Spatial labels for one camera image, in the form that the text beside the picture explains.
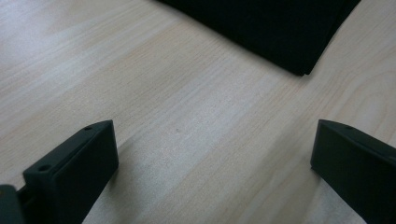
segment black fabric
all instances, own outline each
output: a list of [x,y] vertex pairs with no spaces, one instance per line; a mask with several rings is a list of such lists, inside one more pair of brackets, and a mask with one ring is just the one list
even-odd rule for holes
[[309,74],[360,0],[158,0],[296,75]]

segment light wood surface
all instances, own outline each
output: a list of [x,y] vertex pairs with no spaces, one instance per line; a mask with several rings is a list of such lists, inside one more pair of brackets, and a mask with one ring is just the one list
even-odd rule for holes
[[396,146],[396,1],[308,77],[150,0],[0,1],[0,183],[104,119],[120,169],[85,223],[362,223],[309,161],[318,119]]

